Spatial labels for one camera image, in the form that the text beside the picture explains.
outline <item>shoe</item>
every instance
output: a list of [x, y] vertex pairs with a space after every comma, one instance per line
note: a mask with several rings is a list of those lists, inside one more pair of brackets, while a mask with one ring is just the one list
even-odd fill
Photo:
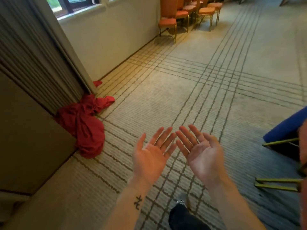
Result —
[[190, 201], [188, 195], [186, 193], [182, 193], [178, 196], [176, 204], [185, 205], [186, 208], [189, 207]]

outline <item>tattoo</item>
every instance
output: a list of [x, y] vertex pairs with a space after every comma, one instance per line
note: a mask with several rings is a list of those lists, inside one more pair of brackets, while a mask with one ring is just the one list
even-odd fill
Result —
[[135, 208], [137, 210], [140, 210], [138, 207], [140, 206], [140, 202], [142, 202], [143, 199], [141, 198], [141, 196], [140, 197], [136, 197], [136, 199], [137, 199], [137, 201], [134, 202]]

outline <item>window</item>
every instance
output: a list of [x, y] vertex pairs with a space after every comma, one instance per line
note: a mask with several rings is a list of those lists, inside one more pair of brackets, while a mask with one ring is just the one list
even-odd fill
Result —
[[98, 3], [98, 0], [47, 0], [54, 15], [60, 17]]

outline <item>black pants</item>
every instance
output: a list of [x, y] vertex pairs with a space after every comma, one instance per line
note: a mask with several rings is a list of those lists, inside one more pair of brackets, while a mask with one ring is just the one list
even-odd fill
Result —
[[172, 230], [210, 230], [208, 225], [191, 215], [185, 205], [182, 204], [177, 204], [171, 210], [169, 226]]

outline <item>striped carpet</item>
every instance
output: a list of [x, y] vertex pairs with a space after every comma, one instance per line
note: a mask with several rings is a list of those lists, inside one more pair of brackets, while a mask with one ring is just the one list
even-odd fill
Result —
[[[105, 77], [99, 95], [116, 102], [99, 116], [106, 131], [102, 154], [86, 160], [76, 153], [4, 229], [98, 229], [131, 175], [137, 138], [191, 123], [220, 140], [229, 176], [268, 229], [299, 229], [296, 193], [253, 186], [256, 176], [297, 177], [296, 162], [261, 146], [267, 131], [306, 104], [306, 5], [293, 0], [278, 7], [280, 1], [226, 4], [211, 32], [208, 21], [189, 33], [179, 28], [176, 45], [165, 32]], [[194, 215], [225, 229], [178, 150], [135, 229], [169, 229], [182, 192]]]

